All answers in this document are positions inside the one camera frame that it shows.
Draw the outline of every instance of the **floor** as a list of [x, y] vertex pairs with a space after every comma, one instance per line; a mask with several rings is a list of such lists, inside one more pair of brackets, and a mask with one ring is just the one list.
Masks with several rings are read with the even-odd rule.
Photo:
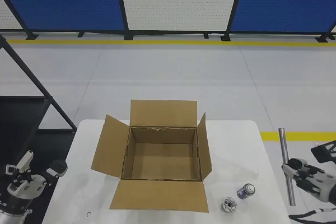
[[[69, 39], [72, 36], [50, 34], [39, 38]], [[85, 35], [85, 38], [107, 37]], [[315, 41], [305, 36], [263, 39], [237, 36], [232, 39]], [[279, 127], [285, 127], [287, 132], [336, 132], [336, 48], [12, 46], [76, 125], [84, 119], [103, 119], [107, 113], [118, 119], [129, 119], [131, 99], [176, 99], [197, 100], [198, 116], [206, 112], [209, 120], [253, 120], [261, 132], [276, 131]], [[40, 95], [3, 50], [0, 51], [0, 95]], [[66, 128], [68, 125], [50, 108], [41, 127]], [[289, 214], [332, 207], [297, 188], [296, 207], [288, 206], [279, 143], [264, 143]], [[289, 142], [290, 157], [304, 158], [336, 175], [334, 164], [317, 163], [310, 152], [314, 145], [315, 142]], [[314, 219], [336, 220], [336, 212], [316, 215]]]

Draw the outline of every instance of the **black shelf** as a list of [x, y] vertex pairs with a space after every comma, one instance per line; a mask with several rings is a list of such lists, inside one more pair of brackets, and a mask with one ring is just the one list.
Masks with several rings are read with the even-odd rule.
[[[46, 170], [54, 160], [65, 160], [77, 127], [36, 78], [28, 66], [0, 34], [0, 49], [4, 49], [43, 96], [0, 96], [0, 166], [16, 165], [28, 150], [34, 152], [30, 164], [32, 175]], [[53, 105], [71, 129], [39, 129], [49, 106]], [[29, 206], [33, 210], [25, 224], [42, 223], [56, 183], [45, 188]]]

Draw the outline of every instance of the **black cable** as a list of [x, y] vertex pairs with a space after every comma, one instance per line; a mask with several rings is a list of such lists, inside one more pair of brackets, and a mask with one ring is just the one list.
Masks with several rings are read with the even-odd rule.
[[[336, 208], [332, 208], [332, 209], [319, 208], [319, 210], [321, 212], [331, 212], [331, 211], [336, 210]], [[289, 215], [289, 218], [291, 220], [294, 220], [296, 222], [303, 223], [303, 224], [336, 224], [336, 221], [316, 222], [316, 221], [309, 221], [309, 220], [301, 220], [300, 219], [300, 218], [305, 218], [305, 217], [308, 217], [308, 216], [312, 216], [313, 214], [316, 214], [316, 213], [317, 213], [317, 211], [313, 210], [313, 211], [307, 212], [305, 214], [292, 214], [292, 215]]]

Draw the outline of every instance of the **box flap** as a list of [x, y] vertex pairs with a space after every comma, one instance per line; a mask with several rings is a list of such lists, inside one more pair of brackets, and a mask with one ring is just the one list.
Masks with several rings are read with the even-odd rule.
[[119, 177], [122, 171], [129, 126], [106, 115], [91, 169]]
[[209, 212], [201, 181], [120, 180], [110, 209]]
[[209, 152], [205, 113], [197, 127], [197, 132], [198, 132], [200, 170], [202, 173], [202, 180], [204, 180], [208, 176], [208, 174], [212, 172], [212, 161]]
[[131, 100], [130, 125], [196, 127], [197, 102], [183, 100]]

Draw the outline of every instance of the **cardboard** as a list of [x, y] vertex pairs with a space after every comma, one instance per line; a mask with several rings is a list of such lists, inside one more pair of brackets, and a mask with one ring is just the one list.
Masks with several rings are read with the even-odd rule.
[[130, 126], [196, 127], [197, 102], [132, 100]]
[[208, 212], [208, 204], [202, 182], [120, 180], [110, 209]]
[[130, 126], [107, 115], [92, 169], [121, 179], [110, 209], [208, 212], [205, 123], [196, 101], [132, 100]]
[[106, 115], [91, 169], [120, 177], [129, 126]]

